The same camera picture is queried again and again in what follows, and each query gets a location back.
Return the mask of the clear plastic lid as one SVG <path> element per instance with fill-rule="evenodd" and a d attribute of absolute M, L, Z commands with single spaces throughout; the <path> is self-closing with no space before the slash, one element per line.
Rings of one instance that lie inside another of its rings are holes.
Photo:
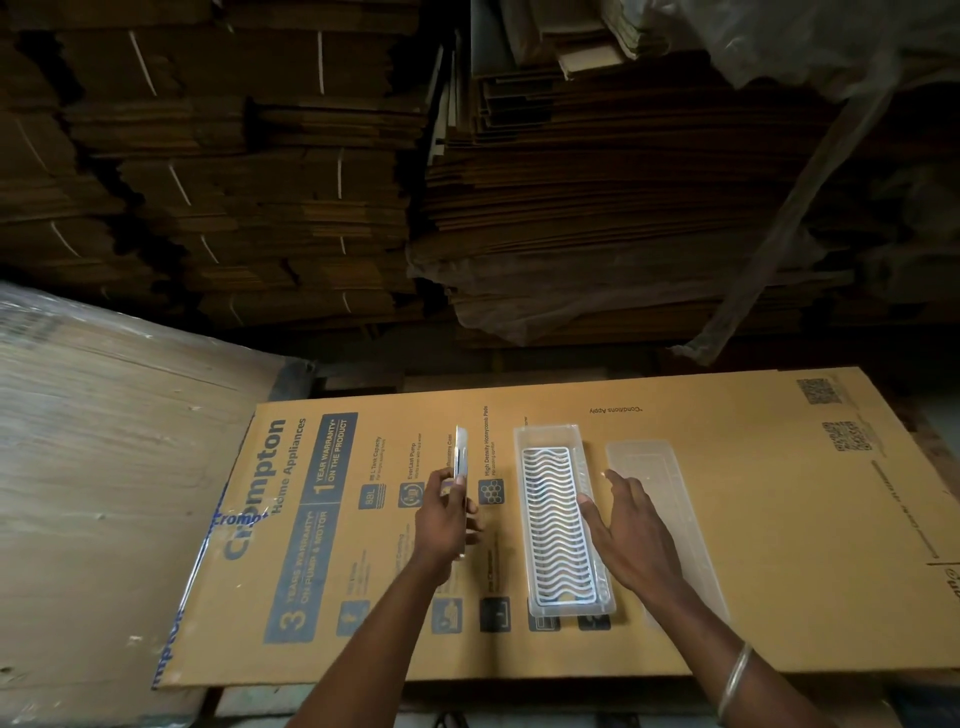
<path fill-rule="evenodd" d="M 608 442 L 606 460 L 621 477 L 639 481 L 673 539 L 684 580 L 728 623 L 729 609 L 671 444 L 666 440 Z"/>

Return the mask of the thin white plastic panel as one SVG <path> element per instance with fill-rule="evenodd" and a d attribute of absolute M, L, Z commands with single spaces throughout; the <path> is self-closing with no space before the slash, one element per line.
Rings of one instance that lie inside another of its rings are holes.
<path fill-rule="evenodd" d="M 453 464 L 452 464 L 452 481 L 459 482 L 460 480 L 463 483 L 466 483 L 468 476 L 468 467 L 469 467 L 469 456 L 468 456 L 468 447 L 469 447 L 469 433 L 466 428 L 462 426 L 457 426 L 454 433 L 454 443 L 453 443 Z M 460 548 L 457 555 L 454 557 L 454 562 L 462 560 L 466 556 L 466 547 L 467 547 L 467 529 L 464 529 L 462 533 L 462 539 L 460 542 Z"/>

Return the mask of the large printed cardboard sheet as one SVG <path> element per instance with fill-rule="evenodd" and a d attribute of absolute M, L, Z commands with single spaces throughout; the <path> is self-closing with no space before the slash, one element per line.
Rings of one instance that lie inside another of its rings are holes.
<path fill-rule="evenodd" d="M 515 430 L 674 450 L 729 624 L 784 673 L 960 669 L 960 503 L 858 368 L 270 402 L 256 408 L 152 685 L 318 679 L 411 556 L 430 472 L 467 430 L 483 540 L 428 607 L 411 681 L 685 674 L 615 581 L 611 628 L 528 610 Z"/>

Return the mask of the white edged paperboard sheets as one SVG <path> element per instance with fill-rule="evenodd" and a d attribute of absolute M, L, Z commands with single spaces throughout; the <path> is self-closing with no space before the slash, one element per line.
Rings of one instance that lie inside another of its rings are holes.
<path fill-rule="evenodd" d="M 441 48 L 431 80 L 430 89 L 436 109 L 426 151 L 427 167 L 438 164 L 447 155 L 450 142 L 462 127 L 461 117 L 466 114 L 467 55 L 464 34 L 455 28 L 452 39 Z"/>

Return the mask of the plastic wrapped cardboard bundle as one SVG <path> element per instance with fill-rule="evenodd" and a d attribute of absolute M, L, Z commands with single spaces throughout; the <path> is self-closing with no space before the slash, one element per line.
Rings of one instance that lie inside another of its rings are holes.
<path fill-rule="evenodd" d="M 0 728 L 186 728 L 154 690 L 257 405 L 312 366 L 0 282 Z"/>

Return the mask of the person's left hand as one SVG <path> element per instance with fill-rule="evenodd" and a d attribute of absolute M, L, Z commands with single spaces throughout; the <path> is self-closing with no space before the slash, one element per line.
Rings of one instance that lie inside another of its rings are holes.
<path fill-rule="evenodd" d="M 478 505 L 468 496 L 466 479 L 452 467 L 433 471 L 414 517 L 412 562 L 434 588 L 449 578 L 452 564 L 479 543 L 483 533 Z"/>

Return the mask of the stack of strapped cardboard bundles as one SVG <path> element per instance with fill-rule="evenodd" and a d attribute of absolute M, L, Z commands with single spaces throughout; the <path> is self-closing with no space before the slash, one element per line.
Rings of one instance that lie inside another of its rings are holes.
<path fill-rule="evenodd" d="M 0 280 L 192 329 L 423 316 L 447 0 L 0 0 Z"/>

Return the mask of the person's right forearm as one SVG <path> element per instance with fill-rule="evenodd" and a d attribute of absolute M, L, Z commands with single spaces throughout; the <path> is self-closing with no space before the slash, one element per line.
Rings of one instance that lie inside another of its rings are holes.
<path fill-rule="evenodd" d="M 643 605 L 688 666 L 715 709 L 746 642 L 686 585 L 675 598 Z M 724 728 L 837 728 L 809 698 L 755 650 Z"/>

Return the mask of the hanging clear plastic strip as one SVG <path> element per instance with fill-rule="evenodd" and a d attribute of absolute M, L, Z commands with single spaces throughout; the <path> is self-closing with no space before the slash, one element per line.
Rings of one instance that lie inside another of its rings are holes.
<path fill-rule="evenodd" d="M 898 85 L 895 81 L 881 89 L 851 96 L 846 101 L 798 174 L 761 244 L 713 316 L 689 342 L 671 346 L 672 355 L 702 367 L 714 364 L 773 282 L 817 194 L 886 113 Z"/>

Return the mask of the clear plastic tray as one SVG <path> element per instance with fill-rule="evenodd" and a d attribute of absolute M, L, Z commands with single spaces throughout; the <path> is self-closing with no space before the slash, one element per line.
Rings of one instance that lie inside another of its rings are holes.
<path fill-rule="evenodd" d="M 575 423 L 522 426 L 514 431 L 514 448 L 516 454 L 516 472 L 520 498 L 521 523 L 524 533 L 524 552 L 526 558 L 526 575 L 528 582 L 528 610 L 535 629 L 540 631 L 558 630 L 562 620 L 574 620 L 582 631 L 604 631 L 612 628 L 613 615 L 617 612 L 617 602 L 611 584 L 611 577 L 606 565 L 597 554 L 589 529 L 584 520 L 583 530 L 586 534 L 590 556 L 596 577 L 599 603 L 576 609 L 574 613 L 561 616 L 543 616 L 533 609 L 533 586 L 529 572 L 532 568 L 530 546 L 527 536 L 526 496 L 523 488 L 522 451 L 534 447 L 565 447 L 569 448 L 573 460 L 573 470 L 579 493 L 594 497 L 586 448 L 580 428 Z"/>

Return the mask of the stack of loose cardboard sheets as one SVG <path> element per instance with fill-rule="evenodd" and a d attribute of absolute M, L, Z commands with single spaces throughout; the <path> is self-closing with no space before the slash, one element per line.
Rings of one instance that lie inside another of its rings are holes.
<path fill-rule="evenodd" d="M 463 0 L 455 28 L 465 115 L 406 261 L 475 347 L 690 342 L 850 99 L 630 58 L 594 0 Z M 895 92 L 733 336 L 938 325 L 960 325 L 960 82 Z"/>

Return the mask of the white wavy slotted insert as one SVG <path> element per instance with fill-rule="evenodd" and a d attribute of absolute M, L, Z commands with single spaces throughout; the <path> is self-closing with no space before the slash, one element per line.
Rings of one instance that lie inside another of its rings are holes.
<path fill-rule="evenodd" d="M 533 609 L 544 617 L 560 617 L 597 605 L 593 558 L 579 510 L 570 449 L 526 447 L 521 464 Z"/>

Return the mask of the silver metal bangle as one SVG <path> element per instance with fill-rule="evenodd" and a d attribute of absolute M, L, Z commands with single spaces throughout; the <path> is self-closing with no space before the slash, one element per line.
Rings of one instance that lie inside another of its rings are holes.
<path fill-rule="evenodd" d="M 753 654 L 753 647 L 749 642 L 745 641 L 738 653 L 736 661 L 733 664 L 733 667 L 730 670 L 730 673 L 727 676 L 726 684 L 719 698 L 719 702 L 716 708 L 716 718 L 717 725 L 721 728 L 726 726 L 726 715 L 727 711 L 731 706 L 733 699 L 735 698 L 740 682 L 743 678 L 744 673 L 746 672 L 750 659 Z"/>

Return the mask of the clear plastic cover sheet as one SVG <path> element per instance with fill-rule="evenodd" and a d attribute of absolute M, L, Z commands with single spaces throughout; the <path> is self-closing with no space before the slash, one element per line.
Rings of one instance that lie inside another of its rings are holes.
<path fill-rule="evenodd" d="M 757 79 L 839 101 L 960 83 L 960 0 L 593 0 L 631 59 L 704 51 Z"/>

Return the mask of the person's right hand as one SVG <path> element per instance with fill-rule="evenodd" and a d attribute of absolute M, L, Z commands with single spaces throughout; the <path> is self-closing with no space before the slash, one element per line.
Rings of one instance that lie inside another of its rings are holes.
<path fill-rule="evenodd" d="M 675 599 L 687 586 L 674 541 L 640 481 L 604 470 L 613 498 L 604 523 L 611 541 L 593 541 L 608 571 L 645 604 Z"/>

